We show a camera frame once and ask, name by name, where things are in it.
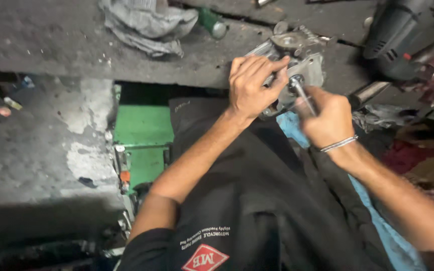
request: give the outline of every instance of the workbench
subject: workbench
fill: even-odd
[[[181,39],[183,58],[151,59],[104,27],[96,0],[0,1],[0,71],[222,89],[228,87],[232,59],[265,41],[274,24],[284,19],[291,26],[304,24],[347,44],[326,51],[326,89],[348,94],[371,81],[357,60],[367,32],[363,24],[374,14],[377,0],[326,4],[277,0],[261,9],[253,0],[179,1],[185,7],[206,6],[222,14],[230,27],[226,37],[213,40],[196,26]],[[427,37],[426,42],[433,40]]]

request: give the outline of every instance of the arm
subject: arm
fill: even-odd
[[[257,56],[234,59],[229,78],[231,105],[202,138],[154,181],[136,216],[129,241],[144,231],[174,228],[178,205],[217,157],[277,99],[288,83],[288,63],[288,57],[277,62]],[[270,88],[262,87],[272,72],[278,72],[277,79]]]
[[[308,89],[321,113],[303,122],[303,131],[318,148],[354,135],[347,98],[319,88]],[[298,111],[304,111],[300,101]],[[356,141],[328,152],[342,169],[359,179],[400,220],[413,245],[434,252],[434,201],[397,176]]]

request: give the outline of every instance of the hand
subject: hand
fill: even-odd
[[[235,58],[229,77],[231,84],[229,109],[232,113],[254,120],[277,100],[279,93],[289,82],[287,64],[289,64],[288,56],[275,62],[265,56]],[[269,88],[262,86],[273,72],[277,74],[272,85]]]
[[[310,117],[302,98],[296,100],[296,109],[301,118],[304,116],[302,131],[316,147],[322,149],[354,136],[351,105],[345,96],[331,94],[318,87],[306,87],[306,92],[314,99],[319,115]],[[344,150],[346,146],[331,150],[328,154],[334,160],[333,155],[339,152],[337,150]]]

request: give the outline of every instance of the left hand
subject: left hand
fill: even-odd
[[[265,56],[237,57],[232,62],[229,82],[230,110],[239,117],[255,119],[272,104],[289,82],[287,64],[289,57],[271,61]],[[277,72],[270,87],[262,84],[271,73]]]

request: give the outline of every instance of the red logo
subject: red logo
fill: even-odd
[[[189,261],[182,266],[182,269],[186,271],[212,271],[223,264],[228,258],[228,255],[223,254],[219,250],[206,244],[201,244],[197,247],[197,250],[190,257]]]

